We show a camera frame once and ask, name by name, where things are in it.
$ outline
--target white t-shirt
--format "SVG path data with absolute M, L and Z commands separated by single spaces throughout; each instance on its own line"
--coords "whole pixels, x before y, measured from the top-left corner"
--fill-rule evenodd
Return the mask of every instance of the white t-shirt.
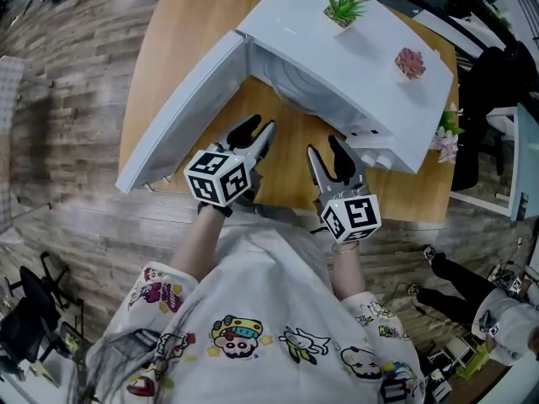
M 535 327 L 539 327 L 539 311 L 531 304 L 509 298 L 500 289 L 494 289 L 479 306 L 472 325 L 472 332 L 481 339 L 487 334 L 480 332 L 478 325 L 485 312 L 490 310 L 497 323 L 493 329 L 496 347 L 490 358 L 504 365 L 513 365 L 529 352 L 528 337 Z
M 140 329 L 155 332 L 155 348 L 141 350 Z M 123 363 L 99 365 L 101 354 Z M 105 401 L 374 404 L 384 378 L 406 380 L 410 403 L 425 390 L 398 318 L 370 292 L 339 302 L 313 238 L 260 219 L 223 229 L 200 283 L 148 264 L 88 366 L 105 378 Z

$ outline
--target pink succulent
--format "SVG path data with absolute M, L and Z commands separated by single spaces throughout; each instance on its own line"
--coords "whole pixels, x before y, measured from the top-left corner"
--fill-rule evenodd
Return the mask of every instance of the pink succulent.
M 395 58 L 395 64 L 408 79 L 419 79 L 426 70 L 420 51 L 402 48 Z

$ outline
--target white cabinet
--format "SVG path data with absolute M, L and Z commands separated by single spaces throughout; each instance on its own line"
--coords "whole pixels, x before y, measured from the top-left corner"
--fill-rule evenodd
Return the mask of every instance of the white cabinet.
M 262 0 L 178 86 L 117 187 L 127 193 L 173 174 L 248 76 L 341 131 L 369 166 L 418 172 L 446 105 L 451 71 L 376 0 L 334 36 L 322 13 L 327 1 Z M 394 59 L 404 46 L 423 54 L 426 72 L 418 81 L 394 77 Z

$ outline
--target wooden table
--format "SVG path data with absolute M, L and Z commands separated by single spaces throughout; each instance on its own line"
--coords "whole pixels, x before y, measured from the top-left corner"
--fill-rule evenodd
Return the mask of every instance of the wooden table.
M 160 0 L 148 26 L 127 101 L 120 144 L 121 170 L 136 144 L 170 94 L 199 60 L 227 32 L 234 30 L 260 0 Z M 458 105 L 456 56 L 439 35 L 398 13 L 433 49 L 440 52 L 455 74 L 447 108 Z M 307 165 L 307 145 L 313 144 L 324 161 L 333 163 L 328 135 L 336 130 L 318 117 L 301 114 L 285 105 L 271 87 L 249 78 L 214 119 L 185 158 L 219 139 L 235 121 L 261 114 L 275 120 L 277 136 L 258 170 L 264 176 L 256 201 L 289 208 L 314 209 L 318 189 Z M 439 164 L 439 152 L 429 151 L 417 175 L 368 169 L 368 184 L 378 195 L 382 218 L 443 222 L 453 179 L 453 165 Z M 183 165 L 170 183 L 153 183 L 156 190 L 188 193 Z

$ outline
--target black pants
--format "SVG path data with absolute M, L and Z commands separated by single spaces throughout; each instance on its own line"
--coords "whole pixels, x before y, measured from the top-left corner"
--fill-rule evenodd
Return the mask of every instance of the black pants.
M 437 253 L 432 260 L 432 270 L 441 279 L 451 281 L 464 299 L 444 295 L 438 290 L 421 289 L 418 302 L 431 306 L 452 321 L 471 329 L 479 306 L 496 286 L 458 263 L 446 259 L 442 252 Z

